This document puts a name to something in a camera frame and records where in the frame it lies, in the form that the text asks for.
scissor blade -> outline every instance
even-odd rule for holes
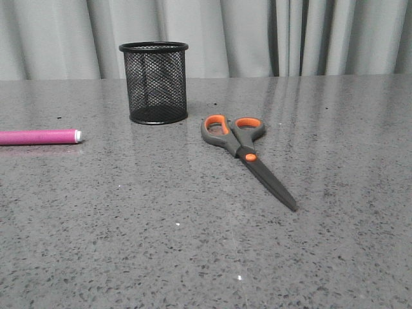
[[[240,149],[238,155],[240,160],[246,167],[252,172],[253,175],[272,193],[279,201],[281,201],[285,206],[287,206],[291,211],[297,211],[298,207],[293,196],[288,192],[288,190],[282,185],[282,183],[273,175],[271,171],[266,167],[266,165],[257,158],[255,161],[251,162],[246,160],[246,155],[250,151],[246,149]]]

black mesh pencil holder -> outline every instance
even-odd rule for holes
[[[124,55],[130,119],[170,124],[187,117],[185,50],[180,42],[139,42],[119,46]]]

granite countertop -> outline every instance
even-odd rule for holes
[[[412,308],[412,75],[189,79],[128,118],[125,80],[0,82],[0,308]],[[202,119],[262,118],[293,213]]]

scissors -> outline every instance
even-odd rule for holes
[[[293,196],[258,158],[253,141],[265,133],[264,123],[257,118],[238,118],[228,124],[224,115],[210,115],[201,124],[201,136],[215,146],[225,148],[239,158],[252,174],[291,211],[298,209]]]

pink pen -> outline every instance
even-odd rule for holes
[[[76,129],[0,131],[0,145],[77,144],[83,140]]]

